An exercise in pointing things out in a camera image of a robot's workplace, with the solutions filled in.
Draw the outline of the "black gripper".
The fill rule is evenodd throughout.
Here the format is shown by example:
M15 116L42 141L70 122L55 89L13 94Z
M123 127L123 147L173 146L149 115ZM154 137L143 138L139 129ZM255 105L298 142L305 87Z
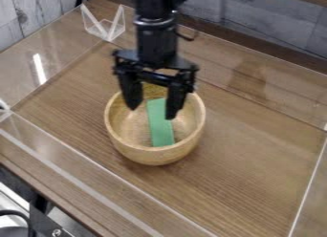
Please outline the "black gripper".
M175 119L187 93L194 90L199 70L197 64L178 54L178 38L194 39L179 33L174 14L165 19L138 15L134 24L137 48L113 53L123 98L129 108L135 110L143 100L142 82L167 87L166 118Z

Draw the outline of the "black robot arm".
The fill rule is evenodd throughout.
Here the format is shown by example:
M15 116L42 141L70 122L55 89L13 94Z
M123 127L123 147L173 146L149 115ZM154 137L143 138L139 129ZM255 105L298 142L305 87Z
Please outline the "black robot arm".
M117 50L118 76L127 106L135 110L143 101L143 82L167 88L166 118L175 119L194 92L198 65L178 54L178 8L187 0L134 0L137 49Z

